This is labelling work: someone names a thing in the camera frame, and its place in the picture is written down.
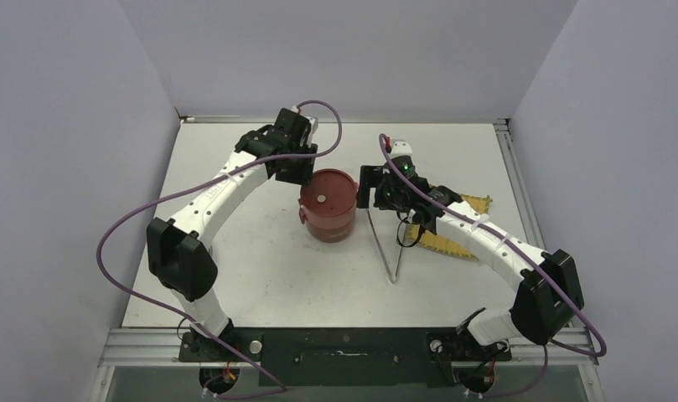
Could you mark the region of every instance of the red container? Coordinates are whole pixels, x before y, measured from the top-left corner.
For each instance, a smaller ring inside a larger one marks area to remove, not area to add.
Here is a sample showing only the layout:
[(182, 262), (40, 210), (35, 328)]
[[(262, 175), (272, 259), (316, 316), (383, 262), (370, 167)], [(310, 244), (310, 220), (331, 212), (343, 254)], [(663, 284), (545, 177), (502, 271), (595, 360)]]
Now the red container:
[(309, 233), (326, 243), (336, 243), (351, 234), (356, 220), (358, 184), (336, 169), (314, 172), (312, 182), (299, 192), (299, 220)]

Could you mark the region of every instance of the metal frame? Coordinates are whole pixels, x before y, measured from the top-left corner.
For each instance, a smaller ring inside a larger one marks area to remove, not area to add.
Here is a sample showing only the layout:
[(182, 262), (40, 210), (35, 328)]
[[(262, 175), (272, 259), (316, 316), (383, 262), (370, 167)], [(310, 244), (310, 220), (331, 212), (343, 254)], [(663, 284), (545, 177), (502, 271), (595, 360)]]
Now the metal frame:
[[(267, 122), (272, 119), (264, 117), (242, 116), (186, 116), (182, 117), (183, 123), (246, 123)], [(538, 222), (530, 198), (524, 187), (519, 164), (512, 147), (511, 135), (505, 119), (473, 119), (450, 121), (416, 121), (405, 119), (404, 121), (382, 119), (354, 119), (346, 122), (362, 123), (489, 123), (494, 125), (499, 148), (501, 150), (506, 171), (509, 176), (512, 190), (516, 198), (517, 208), (524, 225), (526, 239), (529, 243), (544, 248)], [(592, 348), (593, 342), (589, 333), (582, 327), (567, 327), (559, 332), (557, 338), (569, 345), (579, 348)], [(106, 341), (106, 346), (101, 355), (100, 365), (92, 388), (90, 402), (106, 400), (111, 384), (111, 378), (115, 367), (220, 367), (227, 362), (214, 363), (182, 363), (178, 361), (181, 341), (176, 336), (175, 329), (112, 329)], [(513, 339), (511, 342), (513, 359), (501, 364), (513, 366), (541, 366), (543, 364), (543, 351), (541, 346), (534, 345), (524, 338)], [(605, 397), (600, 386), (595, 366), (597, 360), (565, 349), (549, 345), (549, 364), (553, 365), (577, 365), (581, 374), (583, 388), (587, 399), (594, 402), (604, 402)], [(463, 362), (453, 363), (454, 367), (467, 367), (476, 363)], [(249, 367), (244, 362), (232, 362), (231, 367)]]

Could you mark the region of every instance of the white table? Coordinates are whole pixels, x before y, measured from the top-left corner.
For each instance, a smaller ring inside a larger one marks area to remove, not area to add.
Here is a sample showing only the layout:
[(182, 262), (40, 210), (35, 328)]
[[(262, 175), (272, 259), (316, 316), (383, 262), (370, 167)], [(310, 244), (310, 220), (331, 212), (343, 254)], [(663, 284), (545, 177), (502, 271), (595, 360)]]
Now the white table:
[[(239, 137), (258, 124), (184, 124), (162, 194), (189, 188), (222, 168)], [(524, 239), (515, 196), (491, 124), (346, 124), (344, 140), (316, 169), (337, 168), (358, 180), (360, 166), (384, 162), (378, 134), (412, 145), (418, 173), (458, 193), (489, 195), (489, 215)], [(322, 122), (314, 141), (325, 149), (336, 125)], [(338, 244), (313, 238), (298, 218), (299, 187), (271, 181), (235, 211), (213, 243), (219, 268), (214, 290), (238, 327), (441, 327), (459, 324), (480, 307), (514, 299), (488, 266), (415, 247), (403, 252), (391, 285), (380, 263), (365, 211), (354, 233)], [(190, 200), (158, 206), (167, 219)], [(397, 218), (372, 210), (389, 262), (395, 264)], [(134, 290), (179, 307), (148, 271), (146, 253)], [(132, 297), (123, 327), (175, 327), (179, 317)]]

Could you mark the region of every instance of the yellow mat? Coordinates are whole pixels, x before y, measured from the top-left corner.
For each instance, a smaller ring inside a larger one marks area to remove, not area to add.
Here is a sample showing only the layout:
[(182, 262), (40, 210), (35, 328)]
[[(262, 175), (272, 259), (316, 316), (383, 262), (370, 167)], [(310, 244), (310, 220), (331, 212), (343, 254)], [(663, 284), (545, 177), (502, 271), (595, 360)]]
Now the yellow mat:
[[(494, 201), (488, 196), (486, 197), (474, 197), (473, 195), (459, 194), (462, 198), (472, 206), (472, 208), (479, 212), (480, 214), (486, 214), (489, 212), (489, 204)], [(405, 233), (405, 242), (413, 242), (417, 238), (418, 226), (416, 224), (411, 224), (406, 233)], [(434, 235), (426, 231), (420, 242), (417, 245), (435, 251), (437, 253), (450, 255), (452, 257), (464, 258), (464, 259), (476, 259), (476, 257), (467, 251), (461, 245), (446, 239), (440, 235)]]

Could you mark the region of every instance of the white tabletop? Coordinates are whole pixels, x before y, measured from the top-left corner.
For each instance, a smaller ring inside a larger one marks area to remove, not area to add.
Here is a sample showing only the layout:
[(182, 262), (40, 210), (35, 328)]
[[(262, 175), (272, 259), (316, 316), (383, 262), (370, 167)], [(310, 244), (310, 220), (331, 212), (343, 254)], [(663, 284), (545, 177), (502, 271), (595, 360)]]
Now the white tabletop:
[[(184, 124), (162, 194), (189, 188), (222, 168), (238, 138), (258, 124)], [(384, 162), (378, 134), (408, 141), (418, 174), (458, 193), (491, 196), (492, 221), (524, 239), (524, 229), (494, 127), (489, 124), (346, 124), (337, 150), (315, 169), (341, 169), (358, 181), (360, 165)], [(325, 149), (336, 125), (320, 123), (314, 141)], [(238, 327), (441, 327), (459, 324), (480, 307), (514, 300), (487, 265), (415, 247), (403, 252), (391, 285), (380, 263), (365, 211), (338, 244), (313, 238), (298, 218), (299, 187), (270, 181), (259, 187), (221, 228), (213, 243), (219, 275), (214, 290)], [(167, 219), (190, 197), (158, 206)], [(394, 213), (372, 209), (376, 230), (395, 264)], [(144, 252), (134, 290), (179, 307), (148, 271)], [(175, 327), (179, 317), (135, 297), (124, 327)]]

